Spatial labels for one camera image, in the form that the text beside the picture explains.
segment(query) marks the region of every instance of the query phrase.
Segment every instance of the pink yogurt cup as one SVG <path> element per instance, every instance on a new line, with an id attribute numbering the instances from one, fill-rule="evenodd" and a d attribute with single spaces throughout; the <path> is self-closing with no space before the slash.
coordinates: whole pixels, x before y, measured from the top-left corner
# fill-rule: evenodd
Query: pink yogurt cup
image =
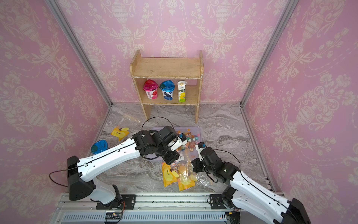
<path id="1" fill-rule="evenodd" d="M 148 79 L 145 81 L 143 89 L 145 93 L 147 93 L 147 96 L 150 100 L 156 99 L 158 97 L 158 84 L 154 80 Z"/>

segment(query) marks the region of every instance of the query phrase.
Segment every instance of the robotic arm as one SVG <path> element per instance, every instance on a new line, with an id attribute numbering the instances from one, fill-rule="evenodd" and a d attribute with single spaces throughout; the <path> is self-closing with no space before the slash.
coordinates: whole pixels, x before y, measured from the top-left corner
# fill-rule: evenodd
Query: robotic arm
<path id="1" fill-rule="evenodd" d="M 98 201 L 102 209 L 119 208 L 122 202 L 116 185 L 107 185 L 96 176 L 129 159 L 155 153 L 167 164 L 179 158 L 176 151 L 187 143 L 186 136 L 177 135 L 175 130 L 166 126 L 160 131 L 140 131 L 132 138 L 102 153 L 78 159 L 72 156 L 67 160 L 69 199 L 72 201 L 87 196 Z M 194 172 L 212 174 L 228 187 L 222 194 L 224 205 L 241 208 L 267 223 L 274 224 L 311 224 L 303 204 L 293 199 L 276 195 L 249 178 L 239 167 L 223 162 L 211 147 L 204 143 L 196 146 L 199 158 L 192 161 Z"/>
<path id="2" fill-rule="evenodd" d="M 69 199 L 77 201 L 90 196 L 103 208 L 118 208 L 122 197 L 116 185 L 109 186 L 96 176 L 124 161 L 155 153 L 167 164 L 179 158 L 176 149 L 187 143 L 185 135 L 177 136 L 175 130 L 166 126 L 160 131 L 140 131 L 132 138 L 99 154 L 78 159 L 67 159 Z"/>
<path id="3" fill-rule="evenodd" d="M 227 208 L 241 208 L 274 224 L 310 224 L 303 204 L 293 198 L 292 201 L 262 187 L 248 177 L 239 167 L 223 162 L 211 147 L 201 142 L 196 145 L 199 158 L 192 161 L 193 171 L 210 173 L 216 179 L 228 185 L 222 194 Z"/>

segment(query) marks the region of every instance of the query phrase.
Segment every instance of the blue plastic lid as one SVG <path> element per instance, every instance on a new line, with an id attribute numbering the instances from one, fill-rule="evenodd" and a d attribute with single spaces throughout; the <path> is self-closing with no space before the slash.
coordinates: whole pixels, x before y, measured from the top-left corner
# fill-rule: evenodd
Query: blue plastic lid
<path id="1" fill-rule="evenodd" d="M 91 147 L 91 152 L 93 154 L 98 154 L 100 152 L 104 152 L 108 149 L 108 143 L 106 140 L 99 140 L 98 142 L 94 143 Z"/>
<path id="2" fill-rule="evenodd" d="M 174 83 L 173 81 L 171 80 L 166 80 L 164 82 L 162 82 L 160 84 L 160 87 L 159 87 L 161 90 L 164 90 L 164 91 L 167 91 L 167 92 L 170 92 L 170 91 L 173 91 L 174 90 Z"/>

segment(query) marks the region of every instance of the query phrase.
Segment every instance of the damask pattern wallpaper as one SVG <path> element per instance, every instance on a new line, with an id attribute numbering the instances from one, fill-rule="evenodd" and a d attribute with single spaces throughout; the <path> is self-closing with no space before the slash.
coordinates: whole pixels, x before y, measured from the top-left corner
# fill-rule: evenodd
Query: damask pattern wallpaper
<path id="1" fill-rule="evenodd" d="M 358 223 L 357 8 L 299 1 L 245 108 L 275 184 L 312 223 Z"/>
<path id="2" fill-rule="evenodd" d="M 1 223 L 45 224 L 107 105 L 44 1 L 0 1 Z M 66 185 L 66 173 L 53 175 Z"/>
<path id="3" fill-rule="evenodd" d="M 287 0 L 57 0 L 113 102 L 143 57 L 204 56 L 202 102 L 239 102 Z"/>

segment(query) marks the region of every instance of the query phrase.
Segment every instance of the milk carton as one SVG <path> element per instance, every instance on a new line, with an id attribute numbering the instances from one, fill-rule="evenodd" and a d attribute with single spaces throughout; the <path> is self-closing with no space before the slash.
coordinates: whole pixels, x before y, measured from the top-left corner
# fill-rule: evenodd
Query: milk carton
<path id="1" fill-rule="evenodd" d="M 178 98 L 179 98 L 179 102 L 185 102 L 185 85 L 187 84 L 187 82 L 185 82 L 184 80 L 179 80 L 178 81 Z"/>

